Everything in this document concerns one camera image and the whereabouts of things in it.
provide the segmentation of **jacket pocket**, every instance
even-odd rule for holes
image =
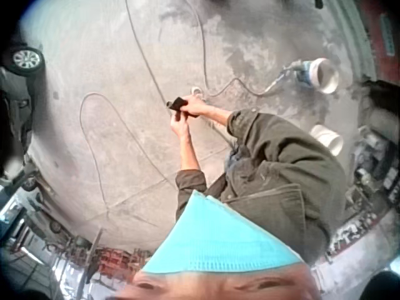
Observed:
[[[225,203],[303,257],[306,218],[299,184],[285,184]]]

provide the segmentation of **gray concrete ground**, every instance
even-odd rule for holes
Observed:
[[[275,113],[307,131],[325,124],[345,140],[338,159],[348,172],[358,103],[351,99],[351,65],[329,10],[315,9],[312,0],[188,1],[204,25],[212,93],[233,76],[262,91],[284,64],[332,59],[341,73],[333,95],[289,81],[271,97],[254,97],[235,84],[208,100],[227,109]],[[204,88],[202,42],[187,2],[127,3],[164,98],[188,94],[193,85]],[[88,239],[102,226],[101,244],[155,249],[174,224],[179,144],[134,40],[124,0],[36,1],[22,28],[46,58],[46,72],[34,85],[30,152],[55,201],[74,218],[74,232]],[[81,127],[81,104],[90,92],[109,102],[88,96]],[[223,171],[228,145],[201,118],[191,120],[191,131],[211,183]]]

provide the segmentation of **green jacket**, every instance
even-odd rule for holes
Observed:
[[[313,264],[341,224],[342,167],[308,133],[271,114],[236,111],[227,131],[243,157],[209,188],[202,171],[180,171],[177,219],[195,189],[220,199]]]

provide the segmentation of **white bucket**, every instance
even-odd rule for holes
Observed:
[[[337,156],[343,148],[343,138],[323,125],[315,125],[311,129],[310,135],[327,147],[333,156]]]
[[[309,88],[324,94],[333,93],[339,86],[339,73],[333,63],[326,58],[304,61],[302,71],[296,71],[297,80]]]

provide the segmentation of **jacket sleeve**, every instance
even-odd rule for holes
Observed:
[[[176,220],[178,220],[183,213],[193,190],[204,193],[207,189],[207,183],[204,173],[200,170],[181,170],[176,175],[175,182],[178,188],[176,210]]]
[[[344,211],[346,177],[328,148],[278,116],[250,110],[232,113],[227,130],[249,149],[253,160],[267,161],[271,174],[300,184],[307,218],[335,230]]]

